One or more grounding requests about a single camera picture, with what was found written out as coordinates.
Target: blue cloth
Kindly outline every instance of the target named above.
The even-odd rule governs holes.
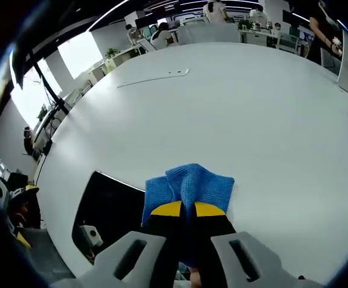
[[[155,208],[179,200],[184,204],[187,218],[195,201],[212,204],[226,212],[233,184],[234,178],[216,175],[199,164],[168,170],[166,176],[146,181],[142,225]]]

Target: yellow stripe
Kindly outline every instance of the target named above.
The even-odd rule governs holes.
[[[161,216],[177,216],[181,212],[181,203],[182,201],[176,201],[168,204],[164,204],[155,208],[151,215],[161,215]]]
[[[197,210],[197,217],[225,215],[220,208],[211,204],[195,202],[195,206]]]
[[[29,242],[26,241],[26,239],[19,232],[17,234],[17,239],[19,240],[19,242],[21,242],[23,244],[23,246],[25,246],[27,248],[31,248],[31,245],[29,244]]]
[[[27,185],[25,187],[25,191],[29,191],[29,190],[35,190],[35,192],[38,192],[39,191],[39,188],[36,187],[36,186],[33,186],[33,185]]]

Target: office desk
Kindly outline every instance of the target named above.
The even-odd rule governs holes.
[[[54,134],[37,182],[67,266],[76,276],[92,268],[71,239],[92,172],[144,189],[167,169],[199,163],[235,178],[227,216],[237,231],[293,275],[327,282],[348,259],[348,94],[335,80],[293,54],[233,43],[162,49],[109,73]]]
[[[113,56],[111,59],[114,62],[115,67],[120,66],[125,61],[131,59],[133,56],[130,54],[131,52],[134,52],[135,50],[138,51],[138,54],[140,55],[139,48],[141,48],[141,45],[137,44],[133,47],[130,47],[128,49],[125,49],[121,52],[119,52],[117,55]]]
[[[38,138],[42,133],[45,133],[45,137],[49,138],[48,132],[45,130],[47,129],[47,126],[50,124],[52,119],[54,118],[55,114],[59,111],[59,108],[56,106],[53,106],[49,111],[47,111],[46,115],[43,117],[42,121],[40,121],[37,126],[35,127],[35,130],[33,132],[33,138],[34,143],[37,144]]]
[[[279,33],[278,35],[274,35],[271,33],[265,33],[265,32],[259,32],[259,31],[254,31],[254,30],[239,30],[239,33],[241,34],[242,43],[247,43],[247,34],[250,35],[254,35],[254,36],[263,36],[266,37],[265,41],[261,41],[261,39],[258,41],[258,43],[249,43],[249,44],[257,44],[257,45],[262,45],[262,46],[268,46],[268,47],[272,47],[273,45],[275,45],[276,49],[280,49],[283,51],[287,51],[290,53],[295,53],[295,54],[300,54],[298,53],[298,47],[300,47],[302,44],[299,42],[299,38],[289,35],[289,34],[285,34],[285,33]],[[275,39],[275,41],[268,41],[269,38]],[[291,42],[289,39],[285,39],[285,38],[294,38],[296,41],[295,43]]]

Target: window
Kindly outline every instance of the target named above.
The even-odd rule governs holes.
[[[90,32],[82,33],[58,46],[71,76],[75,79],[98,61],[102,55]]]
[[[47,62],[42,59],[38,62],[38,65],[55,94],[58,95],[62,90],[50,72]],[[11,99],[13,99],[19,113],[32,129],[39,122],[37,117],[42,106],[45,105],[49,110],[53,104],[53,98],[47,92],[34,67],[23,77],[23,89],[19,85],[14,86],[11,92]]]

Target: white wall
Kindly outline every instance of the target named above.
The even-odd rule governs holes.
[[[289,3],[285,0],[261,0],[260,4],[263,6],[264,12],[269,17],[269,20],[274,24],[276,22],[281,24],[281,31],[289,33],[291,25],[283,22],[283,10],[290,12]]]
[[[86,72],[80,74],[77,78],[73,78],[67,69],[65,62],[63,61],[59,51],[55,51],[46,59],[50,72],[54,75],[55,80],[58,82],[62,89],[59,93],[60,97],[64,97],[74,89],[82,89],[87,85],[89,75]]]
[[[91,32],[103,57],[109,48],[124,50],[130,47],[125,26],[126,22],[121,21]]]
[[[0,117],[0,159],[9,171],[19,169],[33,177],[36,163],[23,147],[23,129],[26,126],[27,123],[10,99]]]
[[[130,13],[129,15],[125,16],[125,21],[126,24],[130,24],[131,26],[137,26],[136,25],[136,19],[138,18],[143,18],[145,16],[145,12],[144,11],[134,11],[132,13]]]
[[[227,9],[227,15],[229,16],[237,16],[238,18],[244,18],[245,16],[249,15],[249,10],[247,11],[247,13],[245,12],[238,12],[238,11],[229,11],[229,9]],[[199,11],[192,11],[186,14],[180,14],[178,16],[172,16],[173,20],[182,20],[182,19],[187,19],[187,18],[194,18],[194,17],[200,17],[203,16],[203,11],[199,10]]]

